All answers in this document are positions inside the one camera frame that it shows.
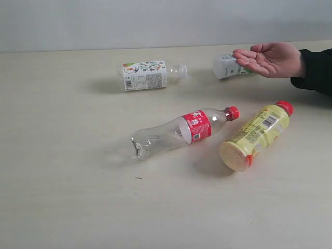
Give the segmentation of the black sleeved forearm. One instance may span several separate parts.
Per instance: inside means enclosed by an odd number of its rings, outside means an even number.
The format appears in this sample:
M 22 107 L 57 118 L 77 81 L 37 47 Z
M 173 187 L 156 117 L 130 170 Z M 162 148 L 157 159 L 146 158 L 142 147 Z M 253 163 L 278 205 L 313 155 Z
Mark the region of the black sleeved forearm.
M 331 96 L 331 49 L 320 52 L 301 49 L 300 52 L 305 65 L 305 76 L 291 77 L 292 85 Z

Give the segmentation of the person's open bare hand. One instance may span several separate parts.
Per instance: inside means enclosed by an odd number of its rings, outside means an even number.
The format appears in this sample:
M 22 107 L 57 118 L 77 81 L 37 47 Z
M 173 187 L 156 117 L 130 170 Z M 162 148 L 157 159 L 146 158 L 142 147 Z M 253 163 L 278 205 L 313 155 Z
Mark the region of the person's open bare hand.
M 301 52 L 285 42 L 253 45 L 233 51 L 236 63 L 267 78 L 304 78 L 306 66 Z

